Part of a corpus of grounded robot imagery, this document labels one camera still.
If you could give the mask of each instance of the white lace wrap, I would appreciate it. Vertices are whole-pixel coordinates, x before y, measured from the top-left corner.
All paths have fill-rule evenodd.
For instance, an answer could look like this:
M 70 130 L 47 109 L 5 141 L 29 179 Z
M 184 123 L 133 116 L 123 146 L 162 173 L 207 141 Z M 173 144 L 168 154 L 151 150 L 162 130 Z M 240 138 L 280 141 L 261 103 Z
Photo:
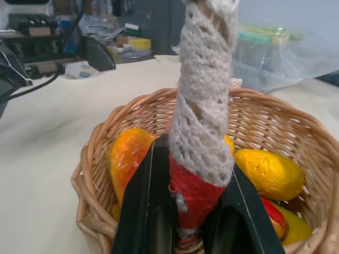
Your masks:
M 236 42 L 237 2 L 206 0 L 206 17 L 196 2 L 186 1 L 181 33 L 181 78 L 169 136 L 173 158 L 216 186 L 226 186 L 233 157 L 224 141 L 228 126 L 231 52 Z M 215 26 L 221 18 L 222 32 Z

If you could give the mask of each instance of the yellow foil-wrapped item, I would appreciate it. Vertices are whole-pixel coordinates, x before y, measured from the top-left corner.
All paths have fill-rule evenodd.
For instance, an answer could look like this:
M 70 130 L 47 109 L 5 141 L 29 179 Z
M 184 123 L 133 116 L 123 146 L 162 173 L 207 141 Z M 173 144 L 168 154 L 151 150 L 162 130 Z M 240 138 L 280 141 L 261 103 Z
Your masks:
M 157 136 L 138 128 L 122 132 L 109 151 L 110 174 L 121 205 L 123 193 Z
M 234 160 L 265 198 L 291 200 L 300 194 L 305 184 L 304 172 L 290 158 L 268 151 L 243 149 L 235 153 Z
M 113 215 L 113 219 L 115 219 L 115 221 L 119 220 L 119 217 L 120 217 L 120 205 L 119 205 L 119 203 L 116 203 L 112 207 L 112 215 Z

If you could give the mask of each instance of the red wrapping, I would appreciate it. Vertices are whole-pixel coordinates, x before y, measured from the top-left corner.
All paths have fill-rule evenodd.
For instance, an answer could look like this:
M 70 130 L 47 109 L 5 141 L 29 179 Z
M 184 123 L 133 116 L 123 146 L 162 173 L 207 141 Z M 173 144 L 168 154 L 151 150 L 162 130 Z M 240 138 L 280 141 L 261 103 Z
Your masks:
M 179 227 L 198 229 L 217 205 L 225 188 L 206 183 L 183 166 L 178 165 L 171 154 L 169 157 L 171 175 L 169 191 L 172 195 L 181 193 L 188 208 L 186 212 L 178 210 Z

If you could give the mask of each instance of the orange mango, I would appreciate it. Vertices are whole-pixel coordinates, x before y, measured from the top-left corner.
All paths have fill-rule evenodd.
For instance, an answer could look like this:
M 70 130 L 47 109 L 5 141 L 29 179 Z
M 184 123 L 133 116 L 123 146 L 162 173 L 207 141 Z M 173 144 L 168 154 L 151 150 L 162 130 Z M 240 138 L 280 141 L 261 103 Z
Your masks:
M 135 171 L 157 136 L 138 128 L 123 131 L 109 151 L 110 175 L 118 203 Z

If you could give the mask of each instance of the wicker basket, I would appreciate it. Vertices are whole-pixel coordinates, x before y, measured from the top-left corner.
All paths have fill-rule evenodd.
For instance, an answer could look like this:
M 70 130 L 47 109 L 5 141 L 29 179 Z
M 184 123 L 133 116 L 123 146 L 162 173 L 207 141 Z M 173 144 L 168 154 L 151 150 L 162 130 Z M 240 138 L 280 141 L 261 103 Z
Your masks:
M 106 154 L 116 136 L 138 127 L 161 135 L 172 117 L 176 89 L 140 96 L 115 109 L 93 131 L 72 175 L 79 197 L 76 222 L 95 254 L 109 254 L 117 222 L 111 208 L 117 202 Z M 237 149 L 253 148 L 292 158 L 306 174 L 306 188 L 288 203 L 314 230 L 287 253 L 337 253 L 339 234 L 338 142 L 314 117 L 291 105 L 248 89 L 230 91 L 229 136 Z

